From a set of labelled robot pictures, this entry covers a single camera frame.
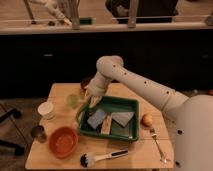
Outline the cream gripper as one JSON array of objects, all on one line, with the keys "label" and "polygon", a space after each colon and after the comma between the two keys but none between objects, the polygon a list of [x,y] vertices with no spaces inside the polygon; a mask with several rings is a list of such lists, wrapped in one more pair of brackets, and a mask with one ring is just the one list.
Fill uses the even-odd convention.
[{"label": "cream gripper", "polygon": [[95,107],[106,94],[110,79],[102,74],[96,74],[88,84],[85,95],[90,98],[89,107]]}]

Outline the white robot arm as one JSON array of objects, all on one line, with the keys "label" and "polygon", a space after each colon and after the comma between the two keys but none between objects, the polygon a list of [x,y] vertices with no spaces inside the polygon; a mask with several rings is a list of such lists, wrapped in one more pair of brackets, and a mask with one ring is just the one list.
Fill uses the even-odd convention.
[{"label": "white robot arm", "polygon": [[176,122],[173,171],[213,171],[213,96],[188,97],[123,67],[120,56],[102,56],[87,95],[96,106],[109,84],[119,81]]}]

